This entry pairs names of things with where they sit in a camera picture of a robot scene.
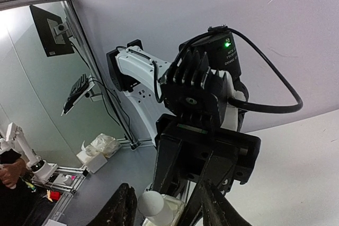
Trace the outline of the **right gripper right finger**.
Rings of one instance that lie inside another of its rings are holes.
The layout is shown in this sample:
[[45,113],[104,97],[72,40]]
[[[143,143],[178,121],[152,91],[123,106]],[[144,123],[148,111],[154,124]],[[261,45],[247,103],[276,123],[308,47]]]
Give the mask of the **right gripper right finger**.
[[210,180],[204,180],[200,190],[203,225],[251,226]]

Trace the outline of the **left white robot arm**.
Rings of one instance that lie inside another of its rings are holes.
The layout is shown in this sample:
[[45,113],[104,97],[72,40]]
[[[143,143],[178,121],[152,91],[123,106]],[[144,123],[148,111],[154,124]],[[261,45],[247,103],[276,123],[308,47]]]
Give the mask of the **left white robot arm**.
[[195,182],[178,224],[247,225],[225,195],[234,181],[248,182],[261,141],[240,132],[248,90],[231,29],[210,27],[181,44],[173,62],[146,53],[140,40],[106,56],[119,91],[143,85],[168,110],[154,120],[156,110],[132,100],[157,151],[153,190],[175,197]]

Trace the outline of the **white nail polish bottle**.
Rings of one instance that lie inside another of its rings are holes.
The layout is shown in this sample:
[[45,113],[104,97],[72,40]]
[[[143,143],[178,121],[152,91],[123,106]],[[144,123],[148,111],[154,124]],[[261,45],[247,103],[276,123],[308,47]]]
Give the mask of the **white nail polish bottle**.
[[137,210],[143,216],[140,225],[178,225],[186,204],[176,198],[156,191],[141,194]]

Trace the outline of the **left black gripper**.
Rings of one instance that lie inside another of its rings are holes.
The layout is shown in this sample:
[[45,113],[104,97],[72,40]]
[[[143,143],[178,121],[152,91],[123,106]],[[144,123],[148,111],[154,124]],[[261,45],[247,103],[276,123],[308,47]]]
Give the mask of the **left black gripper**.
[[196,186],[180,225],[231,225],[219,188],[246,184],[261,141],[241,133],[245,111],[231,99],[248,98],[240,81],[234,37],[227,26],[210,27],[179,47],[159,83],[169,114],[156,123],[153,191],[177,197],[187,181]]

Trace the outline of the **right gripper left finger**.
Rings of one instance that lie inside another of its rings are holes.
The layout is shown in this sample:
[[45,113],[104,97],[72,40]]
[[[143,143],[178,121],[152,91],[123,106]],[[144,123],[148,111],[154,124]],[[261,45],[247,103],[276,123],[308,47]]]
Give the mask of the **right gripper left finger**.
[[134,225],[136,209],[135,189],[127,183],[122,183],[92,220],[92,225]]

